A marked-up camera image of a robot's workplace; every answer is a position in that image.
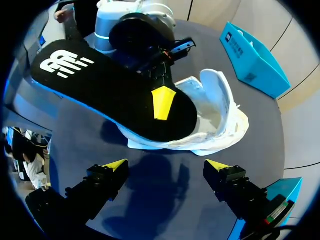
person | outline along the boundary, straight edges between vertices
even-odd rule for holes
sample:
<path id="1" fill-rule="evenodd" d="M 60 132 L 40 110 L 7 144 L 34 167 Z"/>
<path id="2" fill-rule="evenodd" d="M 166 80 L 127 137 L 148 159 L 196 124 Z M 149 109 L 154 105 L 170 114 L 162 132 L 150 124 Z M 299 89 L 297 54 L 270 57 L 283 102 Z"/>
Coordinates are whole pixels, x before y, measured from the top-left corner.
<path id="1" fill-rule="evenodd" d="M 47 185 L 47 176 L 44 173 L 45 160 L 39 147 L 16 130 L 13 133 L 12 153 L 12 157 L 23 164 L 26 175 L 35 189 Z"/>
<path id="2" fill-rule="evenodd" d="M 100 2 L 100 0 L 75 0 L 60 3 L 54 14 L 54 19 L 62 24 L 75 15 L 77 30 L 82 38 L 85 38 L 95 31 L 98 2 Z M 70 3 L 73 3 L 74 7 L 66 7 L 63 9 L 64 6 Z"/>

dark blue table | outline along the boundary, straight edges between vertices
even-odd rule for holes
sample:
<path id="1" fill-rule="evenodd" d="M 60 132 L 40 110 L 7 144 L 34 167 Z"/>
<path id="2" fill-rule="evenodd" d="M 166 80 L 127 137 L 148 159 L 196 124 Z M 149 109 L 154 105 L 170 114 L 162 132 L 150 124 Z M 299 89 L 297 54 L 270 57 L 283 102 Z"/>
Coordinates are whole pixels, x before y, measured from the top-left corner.
<path id="1" fill-rule="evenodd" d="M 259 187 L 283 177 L 284 134 L 277 103 L 238 81 L 219 41 L 220 32 L 178 21 L 176 39 L 191 36 L 197 44 L 173 67 L 173 79 L 199 78 L 201 70 L 222 71 L 234 100 L 248 116 L 250 127 L 236 145 L 208 157 L 188 151 L 142 151 L 127 148 L 116 125 L 64 99 L 51 143 L 50 177 L 53 188 L 65 195 L 94 164 L 127 158 L 130 178 L 114 202 L 107 202 L 87 225 L 119 239 L 225 240 L 236 217 L 219 202 L 203 178 L 206 158 L 240 165 Z"/>

blue box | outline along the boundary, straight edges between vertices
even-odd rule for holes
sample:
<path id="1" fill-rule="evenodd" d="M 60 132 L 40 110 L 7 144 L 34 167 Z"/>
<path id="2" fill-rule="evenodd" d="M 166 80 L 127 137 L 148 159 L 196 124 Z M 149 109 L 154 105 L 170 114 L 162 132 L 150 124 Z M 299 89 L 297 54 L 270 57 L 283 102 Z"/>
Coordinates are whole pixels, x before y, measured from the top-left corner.
<path id="1" fill-rule="evenodd" d="M 291 87 L 286 74 L 271 52 L 246 31 L 227 22 L 220 41 L 231 60 L 236 77 L 241 82 L 274 99 Z"/>

person's hand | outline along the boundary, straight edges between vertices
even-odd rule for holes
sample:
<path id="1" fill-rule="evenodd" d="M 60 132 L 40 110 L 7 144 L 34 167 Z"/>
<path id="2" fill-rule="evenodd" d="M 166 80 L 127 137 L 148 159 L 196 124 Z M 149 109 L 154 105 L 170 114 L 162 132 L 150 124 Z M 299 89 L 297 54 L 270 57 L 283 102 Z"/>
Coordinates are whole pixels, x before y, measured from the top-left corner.
<path id="1" fill-rule="evenodd" d="M 29 160 L 29 158 L 27 157 L 27 155 L 25 155 L 25 154 L 23 153 L 22 156 L 23 156 L 23 159 L 29 164 L 29 163 L 30 163 L 30 160 Z"/>
<path id="2" fill-rule="evenodd" d="M 57 20 L 60 24 L 64 23 L 66 20 L 68 20 L 70 17 L 74 15 L 74 9 L 64 9 L 61 11 L 57 11 L 54 14 L 54 19 Z"/>

white shirt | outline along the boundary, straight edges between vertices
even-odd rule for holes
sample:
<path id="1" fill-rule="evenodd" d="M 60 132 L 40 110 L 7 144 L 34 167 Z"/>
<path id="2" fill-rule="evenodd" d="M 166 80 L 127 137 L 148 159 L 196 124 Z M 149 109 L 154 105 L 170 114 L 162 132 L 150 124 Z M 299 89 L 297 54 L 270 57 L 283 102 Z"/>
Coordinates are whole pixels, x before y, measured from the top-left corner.
<path id="1" fill-rule="evenodd" d="M 28 177 L 36 189 L 45 186 L 47 183 L 47 181 L 44 181 L 45 179 L 43 179 L 45 177 L 42 172 L 42 166 L 44 165 L 43 161 L 43 158 L 37 154 L 35 160 L 28 163 Z"/>

